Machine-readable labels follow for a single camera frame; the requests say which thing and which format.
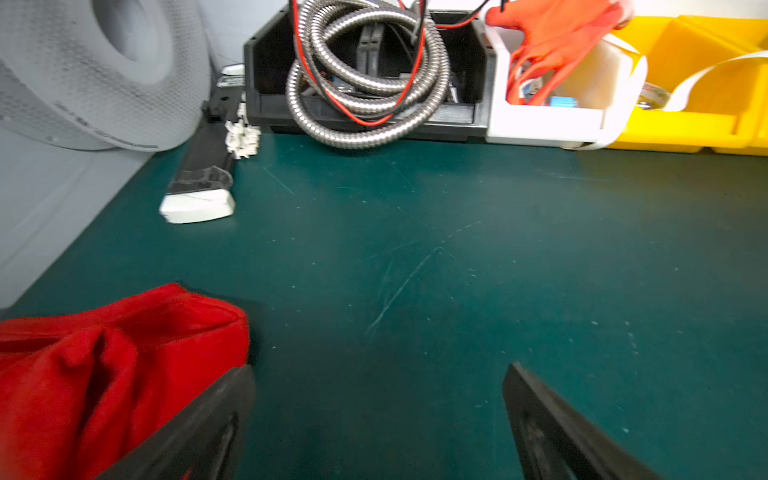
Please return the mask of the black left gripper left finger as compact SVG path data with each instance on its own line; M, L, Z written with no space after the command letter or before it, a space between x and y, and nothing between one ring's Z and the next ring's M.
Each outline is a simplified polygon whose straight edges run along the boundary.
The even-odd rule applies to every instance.
M232 479L243 453L255 381L233 368L101 479Z

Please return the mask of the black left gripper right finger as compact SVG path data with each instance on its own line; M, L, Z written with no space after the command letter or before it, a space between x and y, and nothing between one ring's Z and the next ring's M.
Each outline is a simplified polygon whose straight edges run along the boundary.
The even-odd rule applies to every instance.
M502 391L526 479L659 477L520 364Z

